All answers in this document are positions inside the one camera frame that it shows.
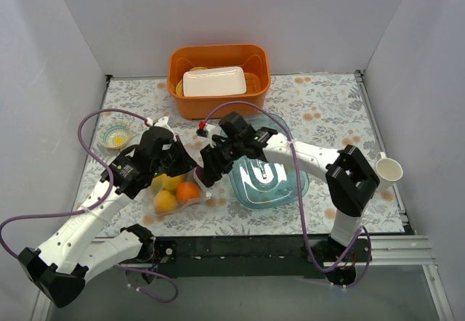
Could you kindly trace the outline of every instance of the orange bin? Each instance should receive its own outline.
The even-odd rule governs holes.
[[[176,85],[184,73],[194,67],[242,67],[247,84],[245,94],[229,96],[183,97],[176,94]],[[263,106],[264,96],[270,88],[271,78],[265,50],[253,44],[207,45],[182,47],[169,60],[168,90],[175,98],[179,112],[186,119],[203,119],[214,108],[229,101],[246,101]],[[236,111],[242,115],[257,114],[248,105],[231,105],[218,110],[213,118],[222,118]]]

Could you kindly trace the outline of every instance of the white cup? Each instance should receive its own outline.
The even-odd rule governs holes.
[[[404,171],[402,166],[394,159],[386,158],[386,153],[380,152],[375,158],[375,172],[380,183],[377,192],[383,192],[402,178]]]

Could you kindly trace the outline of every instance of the patterned bowl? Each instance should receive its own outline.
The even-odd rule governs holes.
[[[124,147],[131,140],[131,129],[123,121],[114,121],[105,125],[100,131],[99,142],[110,149]]]

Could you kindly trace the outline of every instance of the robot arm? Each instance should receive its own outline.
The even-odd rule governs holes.
[[[29,279],[58,307],[68,305],[86,282],[113,265],[134,257],[146,261],[153,255],[153,234],[138,224],[103,244],[91,242],[154,176],[178,176],[197,166],[167,121],[160,119],[142,134],[138,145],[126,148],[112,161],[114,185],[100,206],[89,209],[110,185],[107,171],[81,205],[82,214],[71,217],[37,249],[25,248],[18,255]]]
[[[229,173],[233,162],[244,155],[285,166],[294,164],[285,136],[266,127],[255,130],[241,115],[230,113],[219,122],[227,137],[213,134],[212,125],[198,130],[199,135],[210,139],[201,150],[203,168],[198,167],[167,121],[168,118],[159,120],[142,134],[139,145],[126,148],[112,161],[113,188],[100,206],[89,209],[109,187],[107,171],[81,205],[82,214],[71,217],[36,250],[25,248],[19,254],[18,261],[29,279],[58,307],[68,305],[87,281],[113,265],[134,257],[146,261],[153,255],[155,239],[150,230],[138,224],[122,229],[119,236],[103,244],[91,243],[113,216],[150,185],[154,176],[178,176],[197,167],[195,178],[206,190]],[[379,185],[377,175],[356,147],[335,150],[293,143],[302,170],[328,183],[337,207],[328,240],[338,248],[347,246]]]
[[[230,172],[233,161],[242,156],[294,167],[294,158],[287,138],[269,128],[255,130],[237,113],[226,115],[220,127],[227,138],[213,135],[207,125],[198,134],[211,142],[201,150],[203,167],[201,181],[212,186],[223,174]],[[347,247],[360,227],[363,212],[379,185],[379,178],[361,151],[348,145],[344,150],[327,149],[303,142],[292,142],[302,171],[328,183],[336,219],[330,233],[341,247]]]

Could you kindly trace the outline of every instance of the blue transparent lid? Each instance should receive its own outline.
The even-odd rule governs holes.
[[[283,119],[273,116],[287,127]],[[255,129],[264,126],[284,134],[282,128],[265,114],[246,116],[245,119]],[[297,200],[296,172],[294,169],[286,171],[279,163],[265,163],[244,156],[234,162],[230,179],[236,198],[252,209],[276,207]],[[304,196],[310,181],[303,171],[300,172],[300,179]]]

